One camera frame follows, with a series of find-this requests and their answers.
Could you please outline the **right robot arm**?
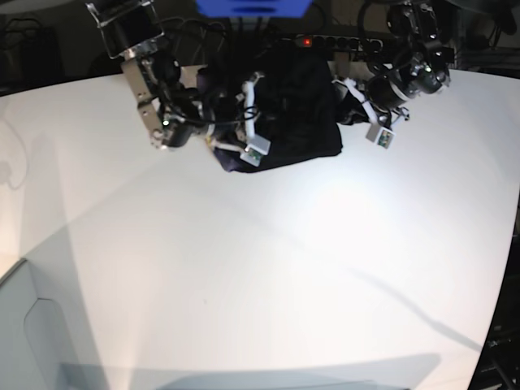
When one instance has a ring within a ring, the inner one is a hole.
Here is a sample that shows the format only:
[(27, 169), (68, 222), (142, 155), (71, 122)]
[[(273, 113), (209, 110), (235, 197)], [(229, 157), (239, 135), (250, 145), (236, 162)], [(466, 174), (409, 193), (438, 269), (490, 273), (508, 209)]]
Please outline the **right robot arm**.
[(237, 71), (220, 54), (197, 70), (195, 84), (182, 80), (173, 53), (175, 34), (206, 42), (182, 28), (163, 28), (151, 1), (87, 1), (110, 58), (121, 69), (152, 146), (172, 150), (191, 137), (203, 137), (212, 149), (245, 157), (268, 154), (271, 143), (256, 132), (260, 110), (255, 86), (261, 72)]

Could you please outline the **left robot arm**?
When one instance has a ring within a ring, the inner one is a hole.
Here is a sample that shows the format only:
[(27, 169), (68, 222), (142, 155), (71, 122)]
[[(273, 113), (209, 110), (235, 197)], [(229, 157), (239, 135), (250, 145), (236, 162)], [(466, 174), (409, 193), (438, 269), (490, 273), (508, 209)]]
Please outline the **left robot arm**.
[[(366, 34), (366, 14), (375, 4), (388, 8), (387, 26), (395, 38), (388, 50), (376, 49)], [(357, 33), (371, 77), (353, 80), (354, 91), (345, 91), (336, 106), (338, 124), (390, 128), (394, 118), (410, 117), (409, 100), (449, 86), (449, 63), (430, 1), (365, 1), (357, 13)]]

